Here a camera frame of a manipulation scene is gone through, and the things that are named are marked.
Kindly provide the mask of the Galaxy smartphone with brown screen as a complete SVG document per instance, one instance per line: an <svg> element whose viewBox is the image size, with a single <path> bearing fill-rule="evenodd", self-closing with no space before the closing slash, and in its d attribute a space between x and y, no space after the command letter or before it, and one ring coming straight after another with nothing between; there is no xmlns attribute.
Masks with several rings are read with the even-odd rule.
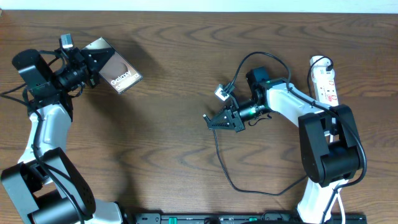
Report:
<svg viewBox="0 0 398 224"><path fill-rule="evenodd" d="M143 76L104 38L100 37L82 50L113 48L115 54L99 71L104 79L118 94L124 93L143 79Z"/></svg>

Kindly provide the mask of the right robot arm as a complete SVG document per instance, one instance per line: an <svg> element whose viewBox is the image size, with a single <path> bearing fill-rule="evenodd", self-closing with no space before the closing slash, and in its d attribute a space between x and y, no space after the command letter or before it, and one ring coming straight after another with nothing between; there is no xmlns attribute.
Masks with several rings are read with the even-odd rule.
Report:
<svg viewBox="0 0 398 224"><path fill-rule="evenodd" d="M220 85L215 94L231 104L216 116L204 116L208 129L245 130L252 119L279 113L298 127L301 160L308 179L297 212L305 223L325 223L341 189L360 183L368 162L350 107L328 105L306 94L285 78L270 79L259 67L246 74L252 99L244 104Z"/></svg>

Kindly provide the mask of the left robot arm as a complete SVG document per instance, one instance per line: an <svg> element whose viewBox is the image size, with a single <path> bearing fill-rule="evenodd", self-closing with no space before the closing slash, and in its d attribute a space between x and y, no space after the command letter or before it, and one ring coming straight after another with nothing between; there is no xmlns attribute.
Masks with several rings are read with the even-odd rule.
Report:
<svg viewBox="0 0 398 224"><path fill-rule="evenodd" d="M73 121L71 92L95 87L115 50L60 47L51 53L62 60L55 72L43 59L45 53L28 49L12 59L25 81L20 103L32 127L18 163L1 173L3 187L24 223L134 223L118 202L96 199L65 154Z"/></svg>

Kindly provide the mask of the white power strip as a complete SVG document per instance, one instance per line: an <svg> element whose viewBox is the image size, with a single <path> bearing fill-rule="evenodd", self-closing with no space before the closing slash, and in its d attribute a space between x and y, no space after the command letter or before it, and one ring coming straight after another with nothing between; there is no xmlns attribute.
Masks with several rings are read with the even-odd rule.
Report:
<svg viewBox="0 0 398 224"><path fill-rule="evenodd" d="M316 55L310 59L310 66L310 78L316 100L331 106L339 105L332 60L326 56Z"/></svg>

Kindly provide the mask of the black mounting rail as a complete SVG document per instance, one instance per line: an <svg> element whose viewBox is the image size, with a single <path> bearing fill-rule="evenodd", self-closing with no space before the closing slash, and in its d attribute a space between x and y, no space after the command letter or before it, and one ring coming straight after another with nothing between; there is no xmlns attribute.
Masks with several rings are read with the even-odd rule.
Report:
<svg viewBox="0 0 398 224"><path fill-rule="evenodd" d="M268 212L262 215L232 214L159 214L137 213L137 224L240 224L240 223L303 223L296 215L289 212Z"/></svg>

